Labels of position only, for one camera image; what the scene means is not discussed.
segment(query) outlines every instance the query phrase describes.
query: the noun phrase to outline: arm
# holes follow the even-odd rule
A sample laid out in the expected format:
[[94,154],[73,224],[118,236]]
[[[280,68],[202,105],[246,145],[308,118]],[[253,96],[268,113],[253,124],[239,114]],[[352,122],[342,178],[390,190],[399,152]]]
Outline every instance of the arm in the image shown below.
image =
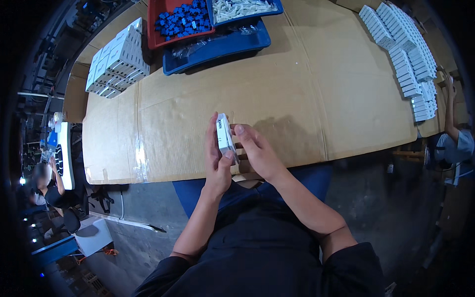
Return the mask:
[[58,187],[58,193],[59,193],[59,195],[63,196],[64,191],[65,191],[64,184],[63,184],[63,179],[58,174],[58,170],[57,170],[56,164],[55,164],[55,158],[51,157],[49,159],[49,166],[51,166],[51,168],[53,169],[53,175],[56,177],[56,185]]
[[248,125],[232,125],[254,170],[273,185],[297,218],[314,231],[326,261],[357,242],[343,217],[321,202],[280,162],[269,142]]
[[216,119],[214,113],[209,120],[205,137],[206,183],[196,204],[190,220],[178,237],[170,256],[177,256],[194,263],[205,249],[214,230],[219,202],[224,192],[231,185],[230,167],[234,155],[227,152],[221,156],[216,136]]
[[456,112],[454,108],[456,90],[452,83],[452,77],[448,75],[447,73],[444,73],[444,77],[445,77],[447,90],[448,90],[447,107],[446,107],[446,124],[445,124],[444,131],[457,144],[459,130],[456,128],[456,125],[457,125]]

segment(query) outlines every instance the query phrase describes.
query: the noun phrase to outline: person's hand reaching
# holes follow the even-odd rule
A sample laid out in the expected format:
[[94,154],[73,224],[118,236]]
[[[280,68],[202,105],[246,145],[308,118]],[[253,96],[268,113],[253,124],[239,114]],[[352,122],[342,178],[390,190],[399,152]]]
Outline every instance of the person's hand reaching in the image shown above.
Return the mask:
[[258,131],[249,125],[242,124],[233,124],[231,129],[246,151],[252,168],[268,183],[273,184],[280,177],[289,174],[267,139]]
[[215,112],[209,119],[205,136],[205,166],[206,182],[203,187],[208,195],[221,198],[231,185],[231,165],[234,161],[234,154],[228,151],[221,154],[218,148],[218,137],[216,132],[216,119],[218,113]]
[[54,173],[57,173],[57,168],[56,168],[56,162],[55,162],[55,158],[53,156],[51,156],[49,158],[49,162],[48,162],[49,166],[53,169],[53,172]]

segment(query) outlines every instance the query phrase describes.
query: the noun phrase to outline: concrete floor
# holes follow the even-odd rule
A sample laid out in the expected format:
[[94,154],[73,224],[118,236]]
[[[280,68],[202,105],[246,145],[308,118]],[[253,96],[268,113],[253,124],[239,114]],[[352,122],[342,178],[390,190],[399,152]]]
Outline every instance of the concrete floor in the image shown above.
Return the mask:
[[[358,242],[372,243],[386,285],[409,282],[427,254],[440,213],[443,187],[415,163],[395,163],[386,174],[388,152],[336,161],[326,203],[347,221]],[[109,187],[111,215],[122,213],[119,186]],[[122,185],[124,218],[167,233],[108,222],[119,255],[94,254],[85,264],[115,296],[129,296],[167,257],[187,217],[171,182]],[[102,212],[99,203],[91,211]]]

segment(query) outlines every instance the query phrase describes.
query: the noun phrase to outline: wooden pallet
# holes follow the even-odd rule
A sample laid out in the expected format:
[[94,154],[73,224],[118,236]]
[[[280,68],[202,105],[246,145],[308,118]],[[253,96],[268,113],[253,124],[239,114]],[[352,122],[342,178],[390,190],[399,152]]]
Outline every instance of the wooden pallet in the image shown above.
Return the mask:
[[96,292],[99,296],[103,297],[113,297],[112,293],[104,287],[102,282],[99,280],[97,275],[94,273],[83,270],[83,280],[91,287],[94,292]]

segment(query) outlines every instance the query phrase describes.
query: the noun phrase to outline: dark pants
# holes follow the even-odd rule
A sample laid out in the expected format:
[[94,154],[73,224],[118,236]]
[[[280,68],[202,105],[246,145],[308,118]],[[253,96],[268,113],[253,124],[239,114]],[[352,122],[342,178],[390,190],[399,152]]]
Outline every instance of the dark pants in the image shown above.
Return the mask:
[[[289,168],[290,173],[298,179],[313,195],[325,202],[325,196],[332,178],[332,166],[329,164],[312,164]],[[205,185],[206,179],[177,181],[173,182],[178,198],[190,218],[198,199],[201,195],[201,189]],[[243,201],[247,197],[259,195],[264,199],[274,199],[278,202],[284,202],[279,192],[268,182],[263,183],[256,189],[246,189],[235,182],[224,193],[219,203],[219,211],[229,205]]]

